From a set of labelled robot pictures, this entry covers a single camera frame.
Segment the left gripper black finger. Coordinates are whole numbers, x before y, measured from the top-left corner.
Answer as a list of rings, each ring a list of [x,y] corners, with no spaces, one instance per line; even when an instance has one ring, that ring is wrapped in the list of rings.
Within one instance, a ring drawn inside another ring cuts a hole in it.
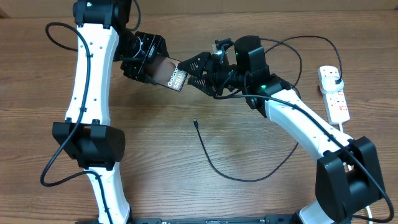
[[[160,54],[164,57],[169,57],[169,53],[167,51],[166,40],[161,35],[155,36],[155,51],[157,54]]]
[[[142,82],[142,83],[146,83],[146,84],[152,84],[152,85],[157,85],[157,82],[150,77],[148,74],[139,74],[137,76],[137,81]]]

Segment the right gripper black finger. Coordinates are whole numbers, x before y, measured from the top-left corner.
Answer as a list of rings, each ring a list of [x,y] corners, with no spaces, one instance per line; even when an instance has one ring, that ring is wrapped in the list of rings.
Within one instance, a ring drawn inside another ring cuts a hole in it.
[[[188,84],[202,91],[208,96],[216,96],[217,88],[216,85],[207,78],[197,78],[190,76],[188,79]]]
[[[210,52],[202,52],[188,60],[180,62],[177,65],[177,68],[188,73],[191,76],[201,77],[210,58]]]

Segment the Galaxy smartphone with bronze screen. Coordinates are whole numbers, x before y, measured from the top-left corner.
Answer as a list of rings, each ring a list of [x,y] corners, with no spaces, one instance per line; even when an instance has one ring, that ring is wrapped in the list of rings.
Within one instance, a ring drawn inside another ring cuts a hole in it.
[[[151,64],[145,67],[145,73],[158,85],[180,92],[188,74],[178,69],[180,61],[157,55]]]

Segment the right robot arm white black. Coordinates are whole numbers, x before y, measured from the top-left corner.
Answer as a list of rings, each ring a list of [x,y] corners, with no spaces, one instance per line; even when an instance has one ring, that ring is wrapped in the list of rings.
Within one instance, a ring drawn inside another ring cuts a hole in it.
[[[270,72],[262,40],[247,35],[215,42],[179,63],[188,84],[208,96],[244,98],[250,108],[284,128],[316,164],[313,203],[291,215],[268,215],[266,223],[350,223],[378,200],[387,200],[377,150],[366,137],[353,139],[306,106],[294,86]]]

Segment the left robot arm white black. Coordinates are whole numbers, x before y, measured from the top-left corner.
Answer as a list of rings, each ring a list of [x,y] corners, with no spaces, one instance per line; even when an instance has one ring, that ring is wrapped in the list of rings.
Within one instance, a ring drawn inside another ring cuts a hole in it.
[[[73,5],[78,37],[72,98],[62,122],[52,134],[65,152],[77,161],[94,191],[97,223],[132,223],[132,210],[123,190],[120,163],[126,139],[111,125],[109,90],[114,62],[121,62],[126,77],[154,84],[145,72],[158,55],[166,56],[163,37],[128,28],[134,0],[80,0]]]

